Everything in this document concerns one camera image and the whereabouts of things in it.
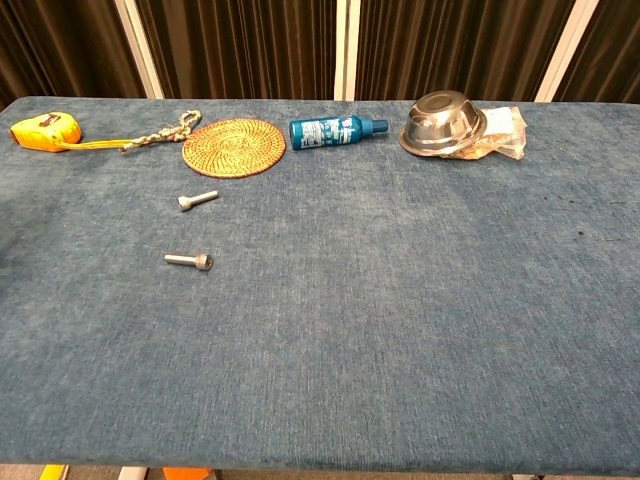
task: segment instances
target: plastic bag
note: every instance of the plastic bag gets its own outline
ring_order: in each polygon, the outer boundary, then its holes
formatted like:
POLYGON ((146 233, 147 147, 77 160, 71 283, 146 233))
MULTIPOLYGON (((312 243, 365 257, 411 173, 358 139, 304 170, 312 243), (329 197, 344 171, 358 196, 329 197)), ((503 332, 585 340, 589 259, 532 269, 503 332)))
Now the plastic bag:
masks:
POLYGON ((487 128, 473 145, 458 150, 444 158, 478 160, 491 152, 520 160, 524 157, 527 144, 527 124, 518 107, 502 107, 482 110, 487 117, 487 128))

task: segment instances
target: bottle cap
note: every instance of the bottle cap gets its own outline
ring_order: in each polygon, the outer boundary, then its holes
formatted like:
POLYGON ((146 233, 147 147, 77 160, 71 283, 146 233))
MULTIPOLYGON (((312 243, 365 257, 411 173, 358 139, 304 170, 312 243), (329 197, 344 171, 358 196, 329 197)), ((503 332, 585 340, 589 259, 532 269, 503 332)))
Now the bottle cap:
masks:
POLYGON ((370 137, 374 133, 386 132, 387 130, 389 130, 389 122, 386 120, 362 119, 362 136, 365 138, 370 137))

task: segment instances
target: orange object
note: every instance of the orange object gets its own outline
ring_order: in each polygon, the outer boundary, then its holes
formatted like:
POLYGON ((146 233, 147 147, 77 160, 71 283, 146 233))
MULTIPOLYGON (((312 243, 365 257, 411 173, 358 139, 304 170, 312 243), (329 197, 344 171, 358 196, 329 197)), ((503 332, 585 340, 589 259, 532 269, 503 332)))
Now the orange object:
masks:
POLYGON ((212 472, 209 468, 164 467, 162 470, 166 480, 204 480, 212 472))

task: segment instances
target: curtain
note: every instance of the curtain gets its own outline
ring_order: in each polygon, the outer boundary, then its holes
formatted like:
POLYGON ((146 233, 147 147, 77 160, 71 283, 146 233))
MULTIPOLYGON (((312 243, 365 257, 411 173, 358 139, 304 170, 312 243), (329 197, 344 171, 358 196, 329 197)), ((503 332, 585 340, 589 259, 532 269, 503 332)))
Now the curtain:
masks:
POLYGON ((112 0, 0 2, 0 102, 24 95, 143 97, 112 0))
POLYGON ((555 101, 640 103, 640 2, 601 0, 555 101))
POLYGON ((335 0, 137 0, 168 98, 333 98, 335 0))
POLYGON ((573 0, 362 2, 356 99, 416 99, 453 89, 531 101, 573 0))

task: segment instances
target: metal bolt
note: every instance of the metal bolt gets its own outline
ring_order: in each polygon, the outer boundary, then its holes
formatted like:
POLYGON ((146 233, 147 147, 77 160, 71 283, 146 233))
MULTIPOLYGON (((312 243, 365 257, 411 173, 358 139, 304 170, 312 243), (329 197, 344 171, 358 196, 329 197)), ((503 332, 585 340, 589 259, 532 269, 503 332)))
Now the metal bolt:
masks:
POLYGON ((194 205, 198 205, 199 203, 213 200, 214 198, 218 198, 217 190, 203 193, 202 195, 198 195, 195 197, 178 197, 178 205, 180 205, 180 210, 185 212, 189 210, 191 207, 193 207, 194 205))
POLYGON ((194 257, 187 255, 165 255, 164 261, 175 265, 188 265, 196 267, 198 270, 211 270, 213 266, 213 258, 206 253, 198 253, 194 257))

